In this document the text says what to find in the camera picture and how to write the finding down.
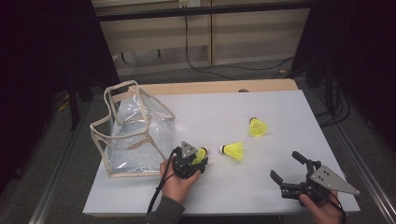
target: gray floor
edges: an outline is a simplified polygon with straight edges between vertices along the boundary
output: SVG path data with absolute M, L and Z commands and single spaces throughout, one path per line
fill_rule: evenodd
M 268 67 L 276 65 L 278 61 L 243 63 L 240 66 Z M 285 63 L 282 69 L 290 67 L 290 62 Z M 282 77 L 278 74 L 279 68 L 267 71 L 250 71 L 235 68 L 215 68 L 212 72 L 225 75 L 232 79 L 256 79 Z M 122 80 L 134 79 L 140 84 L 161 82 L 186 82 L 186 81 L 215 81 L 224 80 L 214 74 L 205 74 L 191 69 L 145 74 L 132 77 L 122 77 Z M 322 88 L 308 89 L 304 76 L 297 77 L 296 82 L 304 94 L 313 112 L 324 111 L 321 102 Z M 97 167 L 101 160 L 100 155 L 90 136 L 89 124 L 99 120 L 106 113 L 101 90 L 93 89 L 95 97 L 90 103 L 79 102 L 79 111 L 84 118 L 80 123 L 76 138 L 69 132 L 70 112 L 54 111 L 47 130 L 36 144 L 32 156 L 23 168 L 20 179 L 8 183 L 0 196 L 0 223 L 29 223 L 32 215 L 39 214 L 34 221 L 41 223 L 141 223 L 142 218 L 96 218 L 82 214 L 82 209 L 95 178 Z M 348 223 L 388 223 L 379 210 L 373 191 L 362 178 L 359 169 L 348 153 L 346 140 L 340 137 L 337 127 L 342 128 L 345 136 L 359 152 L 364 163 L 375 177 L 376 182 L 395 202 L 393 175 L 396 172 L 396 151 L 386 143 L 384 137 L 376 130 L 371 129 L 366 118 L 351 102 L 351 113 L 345 121 L 323 128 L 322 131 L 331 146 L 342 170 L 347 174 L 347 181 L 361 191 L 356 197 L 361 211 L 349 215 Z M 62 154 L 69 148 L 68 154 Z M 64 155 L 67 160 L 59 169 L 60 175 L 53 175 L 59 168 L 59 159 Z M 49 192 L 49 183 L 54 178 L 57 185 L 52 189 L 52 196 L 43 199 L 43 193 Z M 39 210 L 37 206 L 44 203 L 48 210 Z M 310 223 L 309 214 L 283 216 L 284 223 Z M 278 217 L 183 217 L 180 223 L 278 223 Z

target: metal rail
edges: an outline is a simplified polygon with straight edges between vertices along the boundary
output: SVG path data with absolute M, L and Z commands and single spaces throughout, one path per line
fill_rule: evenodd
M 98 14 L 94 18 L 85 18 L 85 19 L 91 19 L 97 21 L 125 21 L 125 20 L 140 20 L 140 19 L 165 18 L 165 17 L 301 9 L 301 8 L 311 8 L 317 6 L 326 6 L 327 4 L 340 3 L 340 2 L 345 2 L 345 1 L 307 0 L 307 1 L 260 3 L 260 4 L 246 4 L 246 5 L 215 6 L 215 7 L 186 7 L 186 8 L 171 8 L 171 9 L 125 12 L 125 13 L 107 13 L 107 14 L 104 13 L 104 14 Z

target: sleeve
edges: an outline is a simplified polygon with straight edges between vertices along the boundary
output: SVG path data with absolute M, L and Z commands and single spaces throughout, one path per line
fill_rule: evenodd
M 184 207 L 174 200 L 162 196 L 160 204 L 155 212 L 150 212 L 145 218 L 145 223 L 149 224 L 177 224 L 184 212 Z

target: shuttlecock cork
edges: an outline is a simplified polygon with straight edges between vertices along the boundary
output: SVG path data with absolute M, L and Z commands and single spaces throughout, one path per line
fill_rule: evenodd
M 250 127 L 249 132 L 250 135 L 253 137 L 260 137 L 267 133 L 268 127 L 267 125 L 262 122 L 261 120 L 253 117 L 250 119 Z
M 220 153 L 231 156 L 232 158 L 241 161 L 244 157 L 244 144 L 243 142 L 232 143 L 230 145 L 221 146 Z

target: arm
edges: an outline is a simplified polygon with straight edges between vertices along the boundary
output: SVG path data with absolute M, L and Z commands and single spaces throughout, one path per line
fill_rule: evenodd
M 337 197 L 337 191 L 332 190 L 332 194 Z M 330 194 L 329 199 L 338 204 L 337 199 Z M 304 203 L 304 205 L 311 211 L 312 221 L 314 224 L 339 224 L 341 223 L 341 212 L 338 211 L 331 204 L 326 203 L 322 207 L 318 207 L 312 200 L 302 194 L 300 195 L 300 200 Z
M 161 163 L 161 176 L 165 170 L 167 161 Z M 150 212 L 145 221 L 150 224 L 176 224 L 184 212 L 182 206 L 184 199 L 189 192 L 190 187 L 198 180 L 201 172 L 196 172 L 188 179 L 181 179 L 174 174 L 172 165 L 169 166 L 166 178 L 168 178 L 163 185 L 163 196 L 160 204 L 155 212 Z

